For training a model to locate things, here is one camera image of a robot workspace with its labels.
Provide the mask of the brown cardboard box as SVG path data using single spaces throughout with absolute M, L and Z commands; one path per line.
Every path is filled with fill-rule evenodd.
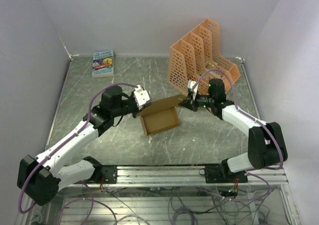
M 180 121 L 176 108 L 186 99 L 183 94 L 160 99 L 138 113 L 145 135 L 153 135 L 178 127 Z

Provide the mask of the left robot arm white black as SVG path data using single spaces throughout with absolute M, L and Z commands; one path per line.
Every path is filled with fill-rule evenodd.
M 89 110 L 78 125 L 51 148 L 35 157 L 26 155 L 19 164 L 17 186 L 20 199 L 28 195 L 35 204 L 49 203 L 65 187 L 87 180 L 96 184 L 102 177 L 102 165 L 92 157 L 68 166 L 66 163 L 82 147 L 96 140 L 114 127 L 115 118 L 131 114 L 136 117 L 151 100 L 148 91 L 140 85 L 132 85 L 130 95 L 123 93 L 125 83 L 115 83 L 101 90 L 100 102 Z

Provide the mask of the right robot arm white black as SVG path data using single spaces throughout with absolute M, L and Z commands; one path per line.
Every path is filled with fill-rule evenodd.
M 179 106 L 191 111 L 206 108 L 219 118 L 232 124 L 248 137 L 247 152 L 225 159 L 225 168 L 220 170 L 220 179 L 231 183 L 238 172 L 259 169 L 278 170 L 288 158 L 281 127 L 276 122 L 259 120 L 243 111 L 238 105 L 227 99 L 225 86 L 221 79 L 209 81 L 207 94 L 197 92 L 198 82 L 188 81 L 187 96 Z

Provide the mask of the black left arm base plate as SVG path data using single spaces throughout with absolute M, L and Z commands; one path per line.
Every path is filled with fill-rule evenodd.
M 102 184 L 116 184 L 117 177 L 118 177 L 117 166 L 102 166 L 102 169 L 101 169 Z

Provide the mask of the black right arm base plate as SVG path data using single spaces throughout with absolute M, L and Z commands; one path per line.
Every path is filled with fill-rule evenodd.
M 206 184 L 215 183 L 247 183 L 248 178 L 244 171 L 233 173 L 225 164 L 208 164 L 199 169 L 199 174 L 205 178 Z

